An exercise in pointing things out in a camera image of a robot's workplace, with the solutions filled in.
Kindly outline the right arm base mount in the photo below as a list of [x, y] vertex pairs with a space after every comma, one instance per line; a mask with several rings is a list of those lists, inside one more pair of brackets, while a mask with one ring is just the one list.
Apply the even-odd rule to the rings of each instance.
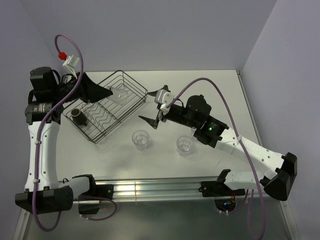
[[246, 191], [244, 189], [232, 190], [222, 182], [218, 181], [202, 181], [198, 192], [206, 197], [237, 197], [245, 196]]

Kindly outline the small clear glass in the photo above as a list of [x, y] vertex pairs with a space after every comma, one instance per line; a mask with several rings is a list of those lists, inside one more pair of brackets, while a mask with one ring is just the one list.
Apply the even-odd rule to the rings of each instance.
[[128, 91], [113, 86], [107, 86], [107, 89], [112, 92], [112, 95], [108, 96], [107, 99], [113, 103], [123, 106], [127, 102]]

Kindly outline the dark brown mug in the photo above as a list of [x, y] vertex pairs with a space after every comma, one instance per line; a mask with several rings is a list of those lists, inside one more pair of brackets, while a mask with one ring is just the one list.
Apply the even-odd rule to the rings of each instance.
[[88, 118], [80, 109], [74, 108], [71, 110], [70, 114], [73, 122], [77, 126], [87, 126]]

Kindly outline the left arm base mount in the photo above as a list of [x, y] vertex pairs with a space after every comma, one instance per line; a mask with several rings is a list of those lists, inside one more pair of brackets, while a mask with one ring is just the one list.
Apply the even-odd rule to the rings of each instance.
[[[95, 186], [93, 192], [90, 193], [82, 193], [78, 197], [78, 212], [81, 215], [95, 215], [100, 210], [102, 206], [102, 198], [113, 200], [114, 194], [114, 185], [113, 184], [98, 184]], [[94, 198], [99, 198], [98, 203], [92, 203], [88, 201], [94, 201]]]

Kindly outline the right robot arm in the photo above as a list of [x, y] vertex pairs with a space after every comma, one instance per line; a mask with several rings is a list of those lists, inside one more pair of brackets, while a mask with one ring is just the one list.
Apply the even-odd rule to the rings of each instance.
[[231, 154], [237, 159], [252, 163], [253, 170], [224, 169], [214, 181], [200, 187], [204, 197], [243, 196], [246, 190], [262, 188], [270, 197], [286, 201], [298, 173], [297, 157], [271, 151], [245, 137], [237, 136], [233, 128], [210, 115], [211, 106], [203, 95], [192, 95], [185, 105], [173, 104], [167, 85], [148, 92], [154, 97], [158, 113], [155, 119], [142, 116], [154, 129], [159, 122], [171, 121], [194, 129], [193, 136], [200, 143]]

